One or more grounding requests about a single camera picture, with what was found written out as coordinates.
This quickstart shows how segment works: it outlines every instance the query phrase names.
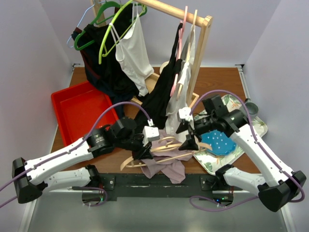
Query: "blue object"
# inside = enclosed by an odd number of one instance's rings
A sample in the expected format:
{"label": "blue object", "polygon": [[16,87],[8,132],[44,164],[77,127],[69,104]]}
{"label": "blue object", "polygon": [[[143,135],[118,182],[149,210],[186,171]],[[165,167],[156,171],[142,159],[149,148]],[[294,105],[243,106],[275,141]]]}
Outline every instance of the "blue object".
{"label": "blue object", "polygon": [[207,151],[216,156],[226,156],[236,149],[236,143],[218,130],[203,134],[202,142],[209,144],[212,147],[212,151],[209,149]]}

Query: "pink hanger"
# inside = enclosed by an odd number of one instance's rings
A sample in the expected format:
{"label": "pink hanger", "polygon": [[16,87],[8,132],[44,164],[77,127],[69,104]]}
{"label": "pink hanger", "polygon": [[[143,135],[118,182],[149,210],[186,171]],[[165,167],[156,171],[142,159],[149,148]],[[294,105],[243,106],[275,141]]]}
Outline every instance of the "pink hanger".
{"label": "pink hanger", "polygon": [[[182,54],[182,41],[183,41],[183,32],[184,32],[184,26],[187,21],[187,13],[188,13],[188,6],[185,6],[184,10],[184,17],[183,17],[183,27],[179,30],[179,40],[178,40],[178,50],[176,55],[176,60],[179,60]],[[174,83],[172,86],[172,89],[170,91],[170,97],[173,96],[176,84],[177,84],[178,74],[175,75]]]}

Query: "black garment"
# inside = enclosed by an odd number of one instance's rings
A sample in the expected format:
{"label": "black garment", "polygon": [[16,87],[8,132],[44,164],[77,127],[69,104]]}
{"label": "black garment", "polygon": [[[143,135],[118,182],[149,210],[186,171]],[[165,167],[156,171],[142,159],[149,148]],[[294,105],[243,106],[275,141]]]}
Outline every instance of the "black garment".
{"label": "black garment", "polygon": [[[176,51],[179,39],[179,30],[182,27],[183,24],[181,23],[177,28],[176,38],[168,65],[162,70],[153,91],[141,105],[153,120],[154,125],[159,129],[163,129],[165,127],[165,122],[168,118],[166,116],[166,108],[170,100],[170,91],[174,83],[175,74],[179,74],[181,70],[182,60],[179,59],[176,61]],[[141,110],[139,110],[134,120],[138,125],[136,133],[141,133],[143,127],[148,125],[147,118]]]}
{"label": "black garment", "polygon": [[[126,8],[124,8],[114,22],[114,26],[119,35],[122,35],[131,25],[130,20],[132,19],[132,6],[133,4],[130,4]],[[87,32],[87,34],[98,45],[98,52],[108,26],[109,25],[105,25],[98,28],[93,25],[88,25],[85,27],[85,31]],[[112,38],[112,34],[109,33],[105,41],[107,51],[109,51],[114,44],[115,42]],[[115,94],[133,92],[134,95],[138,96],[139,91],[137,87],[135,86],[134,82],[131,81],[127,77],[127,75],[121,70],[120,64],[116,60],[115,53],[116,48],[114,47],[112,51],[107,55],[107,57],[102,57],[102,63],[100,64],[100,75],[111,86]]]}
{"label": "black garment", "polygon": [[[127,6],[118,16],[114,26],[119,34],[123,34],[129,27],[132,19],[132,4]],[[78,46],[82,46],[91,40],[95,43],[81,50],[81,55],[85,64],[85,72],[87,80],[98,90],[107,94],[113,104],[118,102],[130,101],[134,95],[138,96],[139,90],[127,75],[121,70],[120,64],[115,58],[115,48],[108,54],[107,57],[102,57],[102,64],[98,64],[98,54],[101,46],[101,41],[105,35],[108,25],[101,28],[96,28],[93,25],[88,25],[86,33],[79,39]],[[72,34],[75,40],[78,34],[82,31],[78,28]],[[109,34],[106,40],[106,47],[109,50],[114,45],[114,40]],[[123,105],[115,107],[119,117],[124,116]]]}

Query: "pink garment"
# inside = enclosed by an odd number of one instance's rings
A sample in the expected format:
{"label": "pink garment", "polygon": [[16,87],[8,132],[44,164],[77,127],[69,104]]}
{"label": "pink garment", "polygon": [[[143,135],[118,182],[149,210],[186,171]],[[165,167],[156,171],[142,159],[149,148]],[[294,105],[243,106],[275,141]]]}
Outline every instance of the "pink garment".
{"label": "pink garment", "polygon": [[[170,135],[166,134],[165,130],[159,130],[160,139],[168,137]],[[156,148],[159,146],[164,146],[168,141],[162,141],[159,143],[158,141],[152,142],[152,148]],[[185,179],[185,171],[184,165],[181,160],[188,161],[191,159],[192,155],[188,155],[185,157],[180,157],[178,159],[169,160],[163,163],[156,163],[156,161],[163,160],[170,157],[175,157],[183,154],[187,154],[192,151],[179,151],[177,148],[172,151],[164,151],[164,152],[154,152],[154,159],[144,159],[142,160],[147,166],[141,167],[143,173],[149,179],[152,178],[156,173],[161,171],[164,175],[166,175],[173,184],[179,184]]]}

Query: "green clothes hanger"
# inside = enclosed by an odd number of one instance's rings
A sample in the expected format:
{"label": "green clothes hanger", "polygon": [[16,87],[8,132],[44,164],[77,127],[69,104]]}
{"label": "green clothes hanger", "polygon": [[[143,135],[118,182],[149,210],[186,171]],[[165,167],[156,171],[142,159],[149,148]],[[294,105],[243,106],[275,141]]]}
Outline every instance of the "green clothes hanger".
{"label": "green clothes hanger", "polygon": [[[119,16],[119,14],[123,11],[124,8],[126,8],[129,4],[131,4],[133,1],[130,0],[128,1],[125,5],[123,5],[119,11],[115,14],[114,18],[112,19],[111,21],[111,24],[114,24],[114,22],[116,21],[117,17]],[[139,6],[142,6],[142,9],[143,11],[141,12],[141,14],[139,15],[140,17],[143,16],[144,14],[147,13],[147,7],[145,5],[142,5],[142,4],[138,4]],[[132,27],[132,25],[134,24],[135,20],[132,22],[132,24],[125,30],[125,32],[120,36],[120,39],[122,37],[124,37],[124,35],[127,33],[127,31]],[[106,57],[111,51],[112,49],[116,46],[116,44],[119,42],[119,40],[111,47],[111,49],[109,51],[106,50],[106,46],[105,46],[105,42],[107,40],[107,37],[108,37],[108,34],[110,33],[111,31],[111,25],[108,26],[107,30],[106,30],[106,33],[104,35],[104,38],[102,40],[102,43],[101,43],[101,47],[100,47],[100,51],[98,53],[98,63],[101,64],[102,63],[102,57]]]}
{"label": "green clothes hanger", "polygon": [[[105,22],[106,20],[112,18],[114,15],[105,18],[105,19],[102,20],[101,22],[97,22],[98,19],[100,18],[100,16],[104,13],[104,11],[105,11],[106,9],[110,8],[110,7],[121,8],[121,5],[120,5],[119,3],[117,3],[117,2],[115,2],[115,1],[107,1],[105,4],[103,4],[103,5],[100,7],[100,9],[99,9],[99,11],[98,11],[98,14],[97,14],[97,17],[96,17],[90,24],[91,24],[91,25],[100,24],[100,23],[103,23],[103,22]],[[88,47],[89,45],[91,45],[91,44],[93,44],[93,43],[95,42],[94,40],[92,40],[92,41],[90,41],[90,42],[84,44],[83,46],[78,47],[78,46],[77,46],[77,43],[78,43],[79,39],[80,39],[85,33],[86,33],[86,31],[83,30],[82,33],[80,33],[80,34],[76,37],[76,39],[75,39],[75,41],[74,41],[74,48],[75,48],[75,50],[77,50],[77,51],[83,50],[84,48]]]}

